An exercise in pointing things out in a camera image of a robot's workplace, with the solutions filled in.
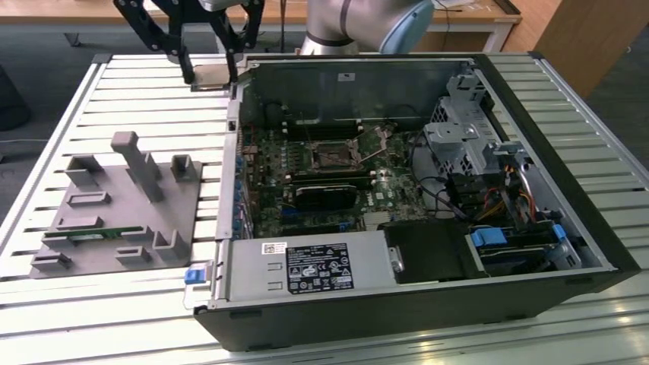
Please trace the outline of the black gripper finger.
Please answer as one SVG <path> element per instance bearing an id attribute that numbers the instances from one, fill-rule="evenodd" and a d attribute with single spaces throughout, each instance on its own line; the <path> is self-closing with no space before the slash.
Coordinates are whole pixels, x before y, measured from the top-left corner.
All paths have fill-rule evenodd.
<path id="1" fill-rule="evenodd" d="M 168 60 L 180 66 L 184 82 L 195 81 L 189 52 L 183 40 L 183 1 L 153 1 L 168 16 L 168 32 L 155 22 L 143 1 L 115 0 L 113 6 L 151 51 L 163 51 Z"/>
<path id="2" fill-rule="evenodd" d="M 257 44 L 265 2 L 263 0 L 251 0 L 245 5 L 239 6 L 247 14 L 247 22 L 240 32 L 236 32 L 231 25 L 227 9 L 221 11 L 208 11 L 208 23 L 224 46 L 229 84 L 236 83 L 239 78 L 235 54 L 241 53 L 245 49 L 253 48 Z"/>

